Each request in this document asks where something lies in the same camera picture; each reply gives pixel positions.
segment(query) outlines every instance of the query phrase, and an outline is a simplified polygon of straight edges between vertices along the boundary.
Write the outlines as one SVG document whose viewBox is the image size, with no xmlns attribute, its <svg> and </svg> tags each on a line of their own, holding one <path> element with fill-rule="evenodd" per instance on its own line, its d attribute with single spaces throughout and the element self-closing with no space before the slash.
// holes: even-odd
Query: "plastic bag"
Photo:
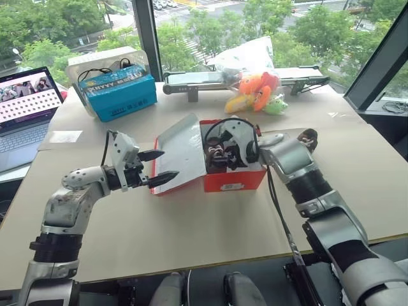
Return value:
<svg viewBox="0 0 408 306">
<path fill-rule="evenodd" d="M 252 109 L 276 115 L 288 106 L 283 93 L 277 91 L 280 80 L 272 59 L 269 36 L 248 41 L 213 58 L 209 64 L 222 71 L 226 85 L 236 94 L 227 101 L 226 113 Z"/>
</svg>

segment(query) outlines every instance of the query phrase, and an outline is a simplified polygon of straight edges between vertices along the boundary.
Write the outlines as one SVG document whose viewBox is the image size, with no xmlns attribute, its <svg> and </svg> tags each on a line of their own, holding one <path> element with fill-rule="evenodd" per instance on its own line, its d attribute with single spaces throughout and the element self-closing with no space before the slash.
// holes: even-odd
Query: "window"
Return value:
<svg viewBox="0 0 408 306">
<path fill-rule="evenodd" d="M 140 48 L 129 0 L 0 0 L 0 76 L 48 66 L 69 86 L 68 58 Z"/>
<path fill-rule="evenodd" d="M 346 91 L 406 0 L 153 0 L 163 71 L 205 71 L 219 52 L 271 36 L 277 68 L 318 64 Z"/>
<path fill-rule="evenodd" d="M 408 115 L 408 62 L 401 67 L 367 111 Z"/>
</svg>

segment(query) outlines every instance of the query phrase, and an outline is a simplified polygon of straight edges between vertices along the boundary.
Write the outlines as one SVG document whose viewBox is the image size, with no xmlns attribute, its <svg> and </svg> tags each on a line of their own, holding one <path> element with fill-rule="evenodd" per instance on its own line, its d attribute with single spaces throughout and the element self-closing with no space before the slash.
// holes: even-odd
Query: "red box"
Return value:
<svg viewBox="0 0 408 306">
<path fill-rule="evenodd" d="M 207 173 L 203 129 L 206 125 L 211 126 L 218 121 L 198 121 L 197 116 L 191 114 L 156 138 L 155 149 L 162 149 L 165 154 L 154 160 L 152 176 L 168 170 L 177 170 L 180 173 L 168 183 L 152 188 L 152 194 L 162 195 L 198 178 L 203 179 L 205 192 L 258 188 L 266 173 L 266 169 L 259 163 L 252 164 L 252 170 L 239 168 L 226 173 Z"/>
</svg>

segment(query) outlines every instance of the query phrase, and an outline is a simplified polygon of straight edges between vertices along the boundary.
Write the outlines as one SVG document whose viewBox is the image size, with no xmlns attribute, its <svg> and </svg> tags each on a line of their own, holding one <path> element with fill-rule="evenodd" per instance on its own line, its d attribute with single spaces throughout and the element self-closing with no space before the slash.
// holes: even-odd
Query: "street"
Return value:
<svg viewBox="0 0 408 306">
<path fill-rule="evenodd" d="M 176 8 L 170 8 L 169 6 L 162 10 L 154 10 L 156 27 L 159 27 L 163 22 L 171 22 L 173 18 L 178 22 L 185 24 L 190 19 L 189 10 L 196 8 L 197 10 L 206 10 L 208 14 L 213 18 L 219 18 L 224 10 L 234 11 L 237 14 L 242 15 L 245 6 L 245 1 L 221 1 L 221 0 L 175 0 L 177 3 Z M 327 6 L 331 11 L 340 11 L 343 9 L 346 0 L 325 0 L 323 5 Z M 281 27 L 281 31 L 287 31 L 287 29 L 293 26 L 296 20 L 309 11 L 310 7 L 321 5 L 321 1 L 311 1 L 308 3 L 294 3 L 293 7 L 295 12 L 288 16 L 284 20 L 284 25 Z M 128 15 L 112 15 L 110 14 L 110 20 L 113 22 L 113 30 L 118 30 L 123 27 L 133 27 L 135 30 L 133 34 L 137 35 L 137 29 L 135 26 L 135 20 L 133 11 L 129 11 Z M 186 40 L 187 48 L 190 53 L 195 56 L 198 62 L 203 62 L 204 55 L 198 51 L 197 43 L 194 41 Z M 90 51 L 95 51 L 97 45 L 87 48 Z M 330 71 L 334 73 L 340 73 L 340 68 L 331 66 Z"/>
</svg>

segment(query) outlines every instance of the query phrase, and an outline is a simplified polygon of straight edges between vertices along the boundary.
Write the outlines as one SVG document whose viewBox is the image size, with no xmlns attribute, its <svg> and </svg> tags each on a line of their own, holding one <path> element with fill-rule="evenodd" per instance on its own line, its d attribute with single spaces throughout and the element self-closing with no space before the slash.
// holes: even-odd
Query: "white paper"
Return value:
<svg viewBox="0 0 408 306">
<path fill-rule="evenodd" d="M 53 131 L 50 143 L 76 142 L 82 131 Z"/>
</svg>

